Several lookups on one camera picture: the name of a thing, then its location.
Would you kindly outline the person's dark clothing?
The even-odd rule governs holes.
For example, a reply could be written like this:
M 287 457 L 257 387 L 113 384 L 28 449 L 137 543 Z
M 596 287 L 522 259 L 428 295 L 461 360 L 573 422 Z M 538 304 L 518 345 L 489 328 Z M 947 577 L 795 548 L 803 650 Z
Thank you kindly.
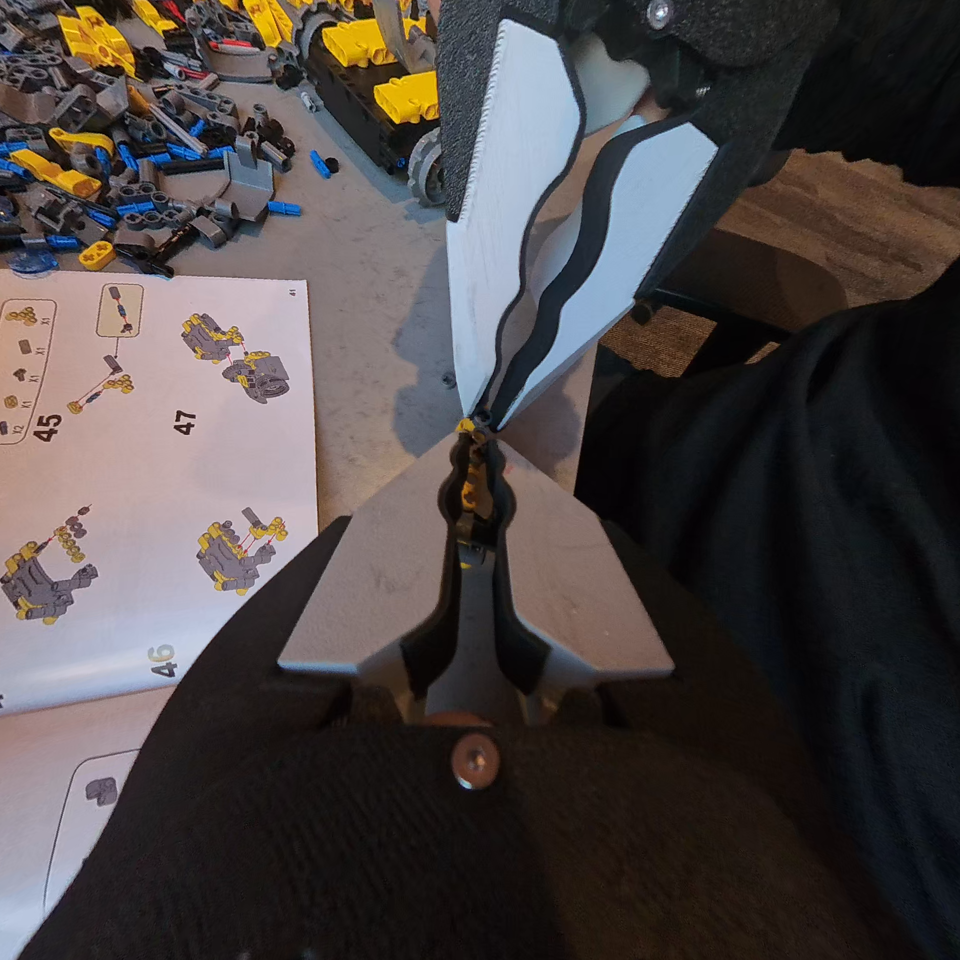
M 631 370 L 577 495 L 716 614 L 931 958 L 958 958 L 959 266 L 753 364 Z

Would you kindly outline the yellow black brick vehicle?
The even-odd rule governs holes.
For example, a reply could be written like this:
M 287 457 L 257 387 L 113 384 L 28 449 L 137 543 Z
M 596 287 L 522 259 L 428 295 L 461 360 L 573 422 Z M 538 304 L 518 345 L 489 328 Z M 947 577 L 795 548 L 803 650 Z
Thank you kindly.
M 446 200 L 435 41 L 426 2 L 312 2 L 298 42 L 328 113 L 426 208 Z

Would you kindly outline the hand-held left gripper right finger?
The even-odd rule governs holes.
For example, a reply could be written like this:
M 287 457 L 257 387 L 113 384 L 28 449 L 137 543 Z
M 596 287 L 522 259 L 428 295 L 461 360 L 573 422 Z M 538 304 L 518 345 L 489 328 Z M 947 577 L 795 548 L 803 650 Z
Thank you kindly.
M 487 450 L 494 645 L 524 721 L 545 724 L 570 690 L 671 676 L 674 660 L 598 516 L 506 442 Z

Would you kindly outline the open instruction booklet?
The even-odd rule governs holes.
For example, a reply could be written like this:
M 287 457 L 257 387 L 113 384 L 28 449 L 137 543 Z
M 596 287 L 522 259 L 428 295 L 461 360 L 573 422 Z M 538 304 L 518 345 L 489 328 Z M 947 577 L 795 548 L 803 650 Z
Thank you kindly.
M 1 922 L 16 958 L 180 679 L 318 533 L 304 280 L 2 271 Z

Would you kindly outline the grey desk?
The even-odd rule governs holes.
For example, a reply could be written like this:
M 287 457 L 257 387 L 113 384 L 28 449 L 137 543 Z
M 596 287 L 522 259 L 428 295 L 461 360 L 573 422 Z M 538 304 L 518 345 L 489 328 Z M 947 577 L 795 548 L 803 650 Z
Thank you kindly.
M 332 228 L 311 253 L 305 280 L 312 365 L 343 344 L 346 359 L 328 357 L 321 371 L 359 375 L 361 362 L 386 357 L 387 337 L 411 306 L 415 282 L 388 281 L 400 256 L 387 252 L 401 235 L 388 227 L 351 233 Z M 305 254 L 288 255 L 300 229 L 280 237 L 280 250 L 260 251 L 270 266 L 247 280 L 295 280 Z M 313 382 L 316 376 L 313 366 Z M 318 517 L 330 504 L 358 506 L 375 479 L 354 493 L 320 493 Z M 296 687 L 268 654 L 273 634 L 258 627 L 291 627 L 313 590 L 334 536 L 316 535 L 247 598 L 199 653 L 166 699 L 140 745 L 118 802 L 63 895 L 19 954 L 24 958 L 237 958 L 261 947 L 266 925 L 269 957 L 292 957 L 306 931 L 295 905 L 304 866 L 306 892 L 313 868 L 334 866 L 321 853 L 346 855 L 345 866 L 385 867 L 388 880 L 413 882 L 412 866 L 387 861 L 401 851 L 386 839 L 374 854 L 374 827 L 399 817 L 399 840 L 427 841 L 439 852 L 438 823 L 414 791 L 433 782 L 464 794 L 450 770 L 451 727 L 427 729 L 366 722 L 331 728 L 338 689 Z M 320 843 L 317 853 L 308 841 Z

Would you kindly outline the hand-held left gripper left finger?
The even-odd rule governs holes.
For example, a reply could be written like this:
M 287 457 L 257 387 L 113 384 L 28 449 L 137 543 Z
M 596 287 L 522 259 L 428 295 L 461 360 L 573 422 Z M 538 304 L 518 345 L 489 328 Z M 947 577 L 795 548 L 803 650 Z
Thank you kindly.
M 458 448 L 443 439 L 354 511 L 278 656 L 282 670 L 384 688 L 404 719 L 423 715 L 457 645 Z

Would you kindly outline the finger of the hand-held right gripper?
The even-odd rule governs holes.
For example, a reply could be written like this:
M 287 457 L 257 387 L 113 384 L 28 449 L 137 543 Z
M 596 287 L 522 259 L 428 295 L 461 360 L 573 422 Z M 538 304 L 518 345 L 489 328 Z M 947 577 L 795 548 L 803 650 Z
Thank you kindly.
M 490 402 L 492 429 L 506 426 L 631 310 L 717 153 L 686 117 L 624 122 L 606 141 L 579 204 L 534 260 L 534 325 Z
M 502 20 L 460 214 L 446 228 L 454 372 L 462 415 L 498 369 L 499 330 L 519 302 L 532 224 L 583 137 L 579 85 L 560 43 Z

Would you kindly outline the pile of loose brick pieces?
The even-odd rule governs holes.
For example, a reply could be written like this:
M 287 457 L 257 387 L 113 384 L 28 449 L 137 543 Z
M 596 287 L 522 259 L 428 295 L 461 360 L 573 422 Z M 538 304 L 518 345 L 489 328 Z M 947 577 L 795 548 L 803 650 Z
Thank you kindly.
M 219 249 L 303 208 L 278 196 L 298 147 L 238 85 L 294 90 L 310 113 L 299 42 L 312 2 L 1 3 L 2 265 L 22 277 L 76 255 L 170 278 L 196 243 Z M 224 153 L 254 138 L 273 167 L 263 222 L 220 197 Z

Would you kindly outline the black office chair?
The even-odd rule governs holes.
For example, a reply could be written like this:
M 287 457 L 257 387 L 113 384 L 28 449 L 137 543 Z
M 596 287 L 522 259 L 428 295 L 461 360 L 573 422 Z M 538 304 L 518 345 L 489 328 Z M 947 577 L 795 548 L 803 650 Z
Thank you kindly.
M 638 369 L 691 378 L 755 362 L 848 308 L 840 281 L 797 253 L 715 228 L 601 345 Z

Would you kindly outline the grey yellow brick assembly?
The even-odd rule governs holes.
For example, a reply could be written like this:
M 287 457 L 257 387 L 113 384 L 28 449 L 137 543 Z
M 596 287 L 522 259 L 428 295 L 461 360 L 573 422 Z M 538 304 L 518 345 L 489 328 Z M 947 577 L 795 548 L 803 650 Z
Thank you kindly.
M 479 570 L 496 547 L 498 513 L 491 491 L 489 429 L 459 437 L 466 440 L 466 467 L 455 532 L 460 570 L 468 574 Z

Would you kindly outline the grey sloped brick piece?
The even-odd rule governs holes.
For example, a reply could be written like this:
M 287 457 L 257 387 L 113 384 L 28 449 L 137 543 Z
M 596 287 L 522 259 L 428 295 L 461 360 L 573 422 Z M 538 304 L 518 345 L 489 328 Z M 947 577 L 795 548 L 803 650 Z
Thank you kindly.
M 274 167 L 258 157 L 255 138 L 246 135 L 237 137 L 222 160 L 226 184 L 220 197 L 236 209 L 240 220 L 262 223 L 275 196 Z

